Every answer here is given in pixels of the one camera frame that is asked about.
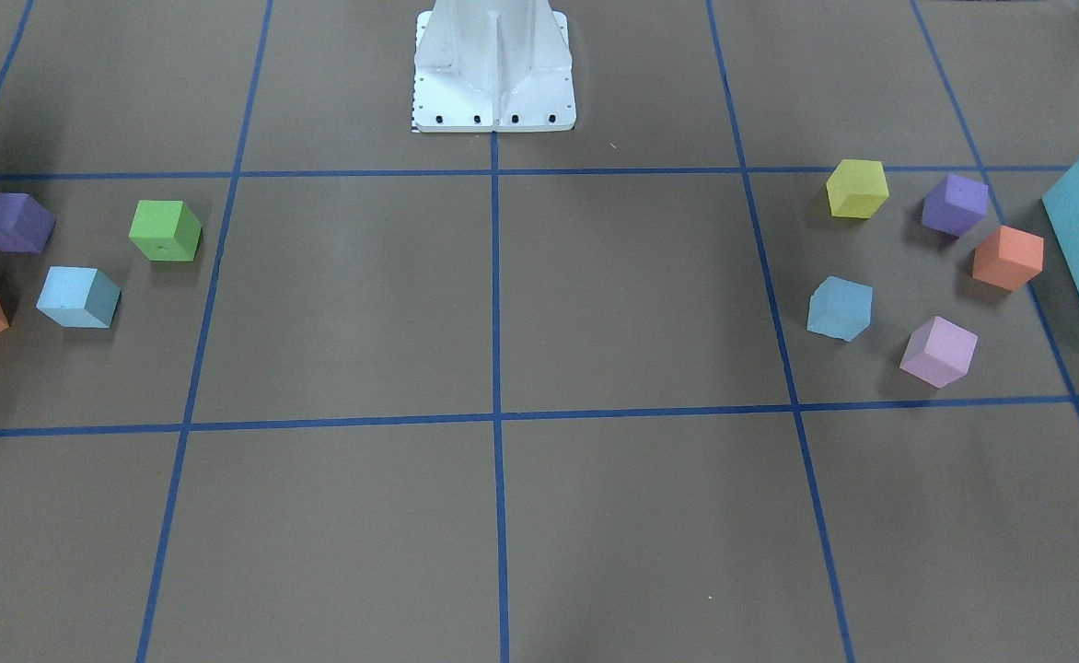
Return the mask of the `light blue foam block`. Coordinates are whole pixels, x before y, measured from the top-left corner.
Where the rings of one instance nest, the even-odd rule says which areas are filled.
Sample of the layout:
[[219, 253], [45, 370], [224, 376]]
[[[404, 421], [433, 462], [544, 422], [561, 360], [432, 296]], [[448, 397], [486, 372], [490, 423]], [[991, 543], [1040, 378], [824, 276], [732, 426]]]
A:
[[36, 309], [65, 328], [109, 329], [120, 297], [122, 290], [98, 269], [54, 265]]
[[871, 285], [831, 275], [810, 297], [807, 330], [849, 343], [871, 326], [873, 303]]

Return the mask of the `yellow foam block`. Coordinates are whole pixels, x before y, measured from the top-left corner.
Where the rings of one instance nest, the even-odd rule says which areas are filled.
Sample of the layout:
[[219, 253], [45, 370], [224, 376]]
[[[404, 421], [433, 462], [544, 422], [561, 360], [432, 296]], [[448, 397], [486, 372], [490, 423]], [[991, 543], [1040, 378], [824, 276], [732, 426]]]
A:
[[827, 180], [831, 215], [838, 218], [869, 219], [890, 197], [884, 164], [877, 160], [839, 160]]

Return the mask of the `green foam block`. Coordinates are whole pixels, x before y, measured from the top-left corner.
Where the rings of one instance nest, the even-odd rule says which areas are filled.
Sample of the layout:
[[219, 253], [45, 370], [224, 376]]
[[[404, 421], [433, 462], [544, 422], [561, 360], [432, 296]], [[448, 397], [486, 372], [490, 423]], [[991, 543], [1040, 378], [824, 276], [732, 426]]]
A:
[[191, 262], [197, 256], [203, 224], [183, 201], [140, 200], [128, 238], [153, 262]]

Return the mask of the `pink foam block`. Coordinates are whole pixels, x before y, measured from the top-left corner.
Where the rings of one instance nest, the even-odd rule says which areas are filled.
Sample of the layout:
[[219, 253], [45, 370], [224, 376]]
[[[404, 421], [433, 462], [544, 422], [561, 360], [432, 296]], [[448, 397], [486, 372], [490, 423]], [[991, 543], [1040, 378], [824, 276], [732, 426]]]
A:
[[943, 388], [969, 373], [979, 337], [952, 320], [934, 316], [911, 333], [899, 368]]

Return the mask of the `purple foam block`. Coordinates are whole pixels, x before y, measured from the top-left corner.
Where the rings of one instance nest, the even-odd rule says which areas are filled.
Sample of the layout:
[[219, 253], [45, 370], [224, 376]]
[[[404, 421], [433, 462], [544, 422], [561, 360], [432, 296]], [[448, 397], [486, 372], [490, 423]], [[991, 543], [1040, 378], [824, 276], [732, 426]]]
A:
[[55, 218], [30, 194], [0, 192], [0, 251], [43, 252], [54, 228]]
[[923, 201], [920, 224], [926, 229], [962, 238], [987, 215], [991, 186], [973, 178], [947, 173]]

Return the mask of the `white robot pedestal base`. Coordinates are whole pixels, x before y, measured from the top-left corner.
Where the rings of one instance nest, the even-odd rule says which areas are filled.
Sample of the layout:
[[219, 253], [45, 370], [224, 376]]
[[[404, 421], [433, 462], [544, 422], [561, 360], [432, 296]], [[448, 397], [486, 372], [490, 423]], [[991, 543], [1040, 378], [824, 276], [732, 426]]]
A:
[[437, 1], [418, 14], [414, 38], [414, 131], [576, 125], [569, 22], [548, 1]]

